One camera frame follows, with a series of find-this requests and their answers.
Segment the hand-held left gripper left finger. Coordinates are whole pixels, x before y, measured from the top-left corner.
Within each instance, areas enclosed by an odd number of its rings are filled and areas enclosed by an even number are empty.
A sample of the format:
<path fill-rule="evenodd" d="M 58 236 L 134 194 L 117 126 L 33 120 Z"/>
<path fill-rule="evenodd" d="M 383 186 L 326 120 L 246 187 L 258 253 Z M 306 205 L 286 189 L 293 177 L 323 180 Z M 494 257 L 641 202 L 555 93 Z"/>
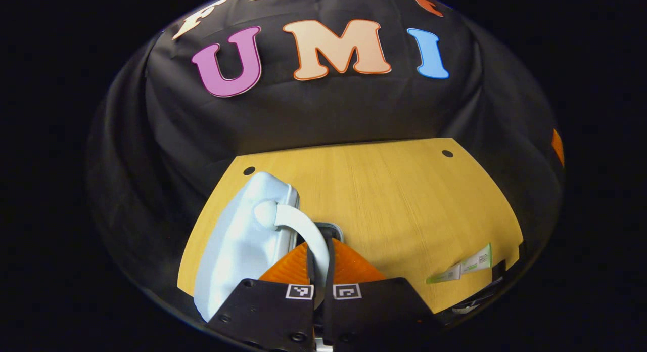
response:
<path fill-rule="evenodd" d="M 303 242 L 257 280 L 242 279 L 208 329 L 257 350 L 315 351 L 313 273 Z"/>

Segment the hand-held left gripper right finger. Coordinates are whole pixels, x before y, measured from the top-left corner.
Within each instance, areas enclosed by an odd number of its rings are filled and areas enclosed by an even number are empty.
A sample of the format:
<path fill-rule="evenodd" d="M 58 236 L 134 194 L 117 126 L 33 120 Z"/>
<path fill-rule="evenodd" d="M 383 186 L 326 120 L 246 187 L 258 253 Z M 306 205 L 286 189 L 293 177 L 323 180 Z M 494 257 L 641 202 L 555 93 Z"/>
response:
<path fill-rule="evenodd" d="M 323 299 L 322 343 L 332 351 L 406 351 L 441 333 L 441 321 L 406 278 L 335 282 L 342 243 L 326 239 L 330 265 Z"/>

